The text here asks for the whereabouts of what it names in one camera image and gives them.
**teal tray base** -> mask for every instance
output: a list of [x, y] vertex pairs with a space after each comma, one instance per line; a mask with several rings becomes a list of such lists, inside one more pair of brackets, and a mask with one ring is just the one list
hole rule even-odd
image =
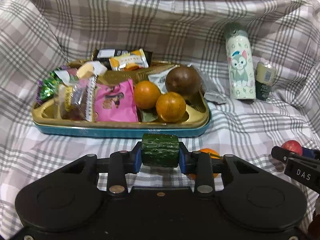
[[200, 128], [192, 129], [110, 129], [110, 128], [81, 128], [81, 127], [54, 127], [40, 125], [35, 126], [45, 134], [91, 137], [91, 138], [142, 138], [145, 133], [172, 134], [178, 137], [195, 137], [203, 134], [211, 122], [212, 116], [209, 112], [208, 122]]

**small can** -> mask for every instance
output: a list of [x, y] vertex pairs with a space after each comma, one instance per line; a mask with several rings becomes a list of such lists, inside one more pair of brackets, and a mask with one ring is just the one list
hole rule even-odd
[[256, 95], [257, 98], [266, 101], [271, 91], [276, 74], [276, 69], [273, 68], [269, 63], [258, 62], [255, 79], [256, 79]]

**orange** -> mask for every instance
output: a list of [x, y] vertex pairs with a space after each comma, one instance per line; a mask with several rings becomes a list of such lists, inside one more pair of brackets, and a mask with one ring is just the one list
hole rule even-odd
[[156, 103], [157, 113], [165, 122], [177, 122], [186, 112], [186, 107], [183, 97], [175, 92], [161, 95]]
[[161, 96], [159, 88], [150, 81], [139, 82], [134, 91], [133, 98], [137, 107], [151, 109], [155, 107], [158, 98]]
[[[201, 149], [201, 150], [199, 150], [200, 152], [204, 152], [204, 153], [208, 153], [208, 154], [215, 154], [215, 155], [219, 155], [219, 153], [217, 153], [215, 150], [212, 150], [212, 149], [209, 149], [209, 148], [205, 148], [205, 149]], [[210, 157], [212, 158], [212, 159], [219, 159], [218, 157], [216, 157], [216, 156], [213, 156], [213, 155], [210, 155]], [[218, 173], [213, 173], [212, 174], [213, 175], [213, 177], [215, 178], [215, 177], [217, 177], [218, 176]], [[192, 178], [192, 179], [196, 179], [196, 175], [195, 174], [189, 174], [189, 176]]]

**snack package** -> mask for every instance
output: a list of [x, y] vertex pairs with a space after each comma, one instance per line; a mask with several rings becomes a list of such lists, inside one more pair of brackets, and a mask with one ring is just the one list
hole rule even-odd
[[132, 79], [117, 86], [97, 84], [94, 119], [97, 122], [138, 122]]
[[77, 84], [65, 86], [60, 84], [56, 103], [58, 117], [74, 121], [93, 121], [92, 105], [97, 76], [80, 79]]
[[66, 70], [53, 70], [50, 72], [50, 75], [60, 80], [60, 83], [64, 83], [66, 86], [72, 86], [79, 81], [76, 73], [76, 68], [69, 68]]
[[36, 94], [36, 102], [38, 104], [43, 104], [45, 101], [48, 101], [55, 95], [58, 86], [61, 83], [61, 79], [55, 74], [55, 71], [68, 69], [68, 66], [62, 65], [61, 67], [49, 71], [49, 75], [51, 77], [37, 81], [38, 88]]
[[148, 68], [148, 62], [143, 49], [109, 59], [112, 70], [131, 71], [139, 68]]
[[[150, 66], [151, 59], [152, 59], [152, 52], [151, 51], [145, 51], [143, 50], [144, 55], [147, 59], [147, 63]], [[98, 60], [101, 62], [104, 66], [107, 67], [108, 70], [112, 70], [109, 59], [111, 57], [117, 57], [121, 55], [128, 54], [129, 51], [124, 49], [95, 49], [92, 53], [91, 60], [95, 61]]]
[[42, 105], [44, 102], [53, 98], [53, 96], [55, 95], [58, 89], [60, 81], [51, 77], [51, 78], [46, 78], [42, 81], [38, 80], [37, 84], [38, 84], [38, 88], [37, 88], [36, 102], [39, 105]]
[[168, 92], [165, 87], [165, 78], [167, 77], [167, 74], [174, 68], [176, 68], [176, 67], [172, 67], [172, 68], [167, 69], [165, 71], [162, 71], [158, 74], [148, 75], [149, 81], [154, 83], [160, 89], [162, 94], [165, 94]]
[[79, 79], [84, 79], [93, 75], [103, 75], [106, 71], [107, 68], [99, 61], [88, 61], [76, 71], [76, 75]]
[[213, 80], [209, 77], [209, 75], [200, 70], [199, 68], [193, 66], [199, 76], [202, 79], [202, 89], [204, 90], [204, 98], [212, 103], [216, 103], [218, 105], [225, 104], [226, 103], [226, 96], [218, 92], [218, 88], [216, 84], [213, 82]]
[[49, 75], [52, 76], [53, 78], [57, 78], [57, 75], [56, 75], [55, 71], [57, 71], [57, 70], [67, 70], [67, 69], [70, 69], [70, 67], [67, 66], [67, 65], [62, 65], [61, 67], [58, 67], [58, 68], [56, 68], [56, 69], [54, 69], [52, 71], [49, 71]]
[[158, 119], [158, 114], [155, 108], [144, 110], [140, 109], [141, 122], [153, 122]]

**plaid fabric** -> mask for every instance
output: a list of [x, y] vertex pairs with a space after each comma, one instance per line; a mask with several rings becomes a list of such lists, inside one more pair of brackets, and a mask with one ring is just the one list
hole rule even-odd
[[[0, 234], [8, 238], [21, 228], [14, 200], [22, 187], [85, 154], [108, 157], [138, 141], [41, 134], [30, 115], [36, 79], [94, 48], [143, 47], [154, 59], [193, 63], [229, 96], [222, 30], [235, 20], [246, 27], [253, 56], [277, 69], [272, 93], [266, 102], [210, 104], [207, 132], [181, 141], [190, 151], [232, 153], [291, 181], [270, 152], [289, 139], [320, 146], [319, 7], [319, 0], [0, 0]], [[100, 176], [99, 188], [106, 179]], [[127, 179], [192, 186], [179, 169], [143, 166]], [[215, 183], [222, 189], [220, 176]], [[305, 229], [318, 194], [297, 186], [308, 199]]]

